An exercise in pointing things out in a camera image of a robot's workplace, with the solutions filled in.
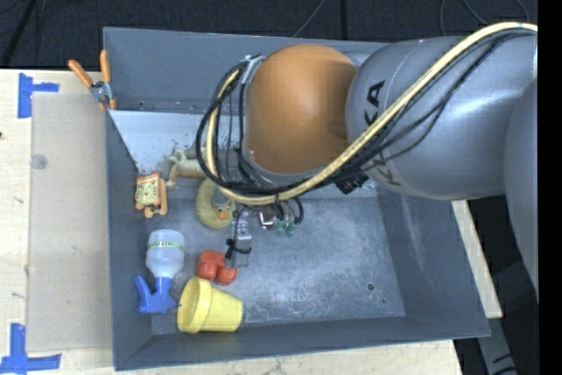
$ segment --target bin floor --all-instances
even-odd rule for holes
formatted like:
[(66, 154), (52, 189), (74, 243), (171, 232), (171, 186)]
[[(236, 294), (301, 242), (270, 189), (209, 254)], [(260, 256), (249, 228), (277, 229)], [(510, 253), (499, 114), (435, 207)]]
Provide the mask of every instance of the bin floor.
[[(303, 201), (305, 219), (294, 236), (275, 235), (248, 220), (252, 239), (249, 265), (229, 286), (242, 300), (242, 327), (377, 318), (404, 315), (376, 192), (372, 198)], [(171, 198), (169, 213), (146, 220), (147, 232), (171, 228), (185, 237), (185, 265), (173, 282), (181, 297), (196, 273), (203, 249), (226, 251), (234, 225), (202, 225), (193, 200)], [(178, 332), (175, 310), (153, 314), (153, 333)]]

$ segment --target small toy figure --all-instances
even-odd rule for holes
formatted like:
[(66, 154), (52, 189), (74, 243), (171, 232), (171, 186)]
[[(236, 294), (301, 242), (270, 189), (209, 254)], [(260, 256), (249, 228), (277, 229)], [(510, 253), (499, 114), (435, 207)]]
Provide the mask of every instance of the small toy figure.
[(178, 177), (205, 178), (205, 172), (199, 166), (195, 156), (195, 148), (190, 148), (187, 154), (182, 148), (174, 148), (174, 153), (179, 155), (170, 156), (168, 159), (174, 163), (169, 171), (169, 179), (166, 182), (167, 189), (176, 189)]
[(137, 191), (134, 194), (134, 207), (138, 210), (144, 208), (144, 215), (150, 219), (155, 213), (162, 216), (168, 213), (168, 197), (166, 184), (158, 172), (148, 176), (137, 177)]

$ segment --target wooden table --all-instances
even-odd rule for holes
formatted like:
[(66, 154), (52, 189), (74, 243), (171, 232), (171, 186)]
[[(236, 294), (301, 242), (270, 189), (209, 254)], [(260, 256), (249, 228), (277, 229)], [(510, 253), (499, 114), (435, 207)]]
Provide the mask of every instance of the wooden table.
[[(0, 356), (9, 353), (10, 324), (25, 325), (26, 271), (30, 215), (30, 157), (32, 118), (18, 119), (18, 74), (21, 70), (0, 70)], [(86, 89), (70, 71), (25, 70), (35, 83), (59, 83), (53, 94), (84, 93)], [(101, 80), (98, 73), (90, 74)], [(466, 202), (453, 202), (461, 236), (479, 287), (488, 318), (501, 317), (486, 260), (479, 245)], [(60, 349), (60, 373), (114, 373), (111, 348)], [(30, 357), (47, 356), (30, 353)], [(200, 364), (187, 367), (133, 371), (139, 374), (327, 374), (377, 373), (379, 375), (458, 375), (461, 369), (452, 341), (397, 344), (360, 350), (340, 350), (288, 357)]]

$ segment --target orange handle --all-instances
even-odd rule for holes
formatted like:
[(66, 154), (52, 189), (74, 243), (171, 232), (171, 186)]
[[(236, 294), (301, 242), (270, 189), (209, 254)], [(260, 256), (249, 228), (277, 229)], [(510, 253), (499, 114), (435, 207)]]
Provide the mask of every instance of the orange handle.
[(102, 69), (102, 77), (104, 78), (104, 83), (109, 83), (112, 80), (112, 72), (109, 69), (107, 51), (105, 50), (102, 50), (99, 54), (99, 66)]
[(68, 67), (72, 69), (72, 71), (78, 76), (78, 78), (86, 88), (89, 89), (91, 87), (93, 82), (91, 81), (90, 76), (86, 74), (86, 71), (78, 61), (68, 60)]

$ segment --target yellow cable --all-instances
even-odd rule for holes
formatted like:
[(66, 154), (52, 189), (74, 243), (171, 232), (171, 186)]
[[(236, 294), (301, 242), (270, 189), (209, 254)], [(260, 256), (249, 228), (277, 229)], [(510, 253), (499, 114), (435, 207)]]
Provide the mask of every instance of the yellow cable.
[[(398, 113), (426, 84), (428, 84), (435, 76), (437, 76), (451, 61), (462, 54), (467, 48), (474, 45), (479, 40), (491, 34), (502, 32), (509, 29), (526, 29), (533, 32), (538, 31), (538, 27), (532, 24), (525, 24), (522, 22), (503, 22), (499, 24), (490, 25), (485, 27), (472, 35), (464, 38), (454, 47), (444, 54), (439, 60), (436, 61), (431, 68), (429, 68), (420, 78), (418, 78), (404, 93), (394, 101), (386, 110), (378, 116), (369, 128), (367, 128), (356, 140), (354, 140), (335, 160), (333, 160), (323, 170), (318, 172), (313, 177), (305, 182), (291, 188), (287, 191), (281, 191), (277, 195), (264, 195), (260, 197), (250, 197), (239, 194), (219, 186), (219, 189), (232, 200), (249, 206), (268, 205), (276, 200), (283, 201), (290, 198), (298, 197), (307, 191), (310, 191), (316, 184), (321, 183), (323, 180), (331, 176), (334, 172), (340, 169), (356, 152), (358, 152), (365, 144), (369, 142), (378, 131), (384, 127), (393, 117)], [(236, 78), (239, 69), (236, 70), (223, 84), (219, 92), (219, 96), (225, 91), (228, 85)], [(213, 130), (216, 124), (218, 107), (213, 110), (209, 119), (208, 130)], [(213, 160), (213, 133), (207, 131), (206, 136), (206, 149), (205, 156), (209, 170), (217, 177), (217, 170)]]

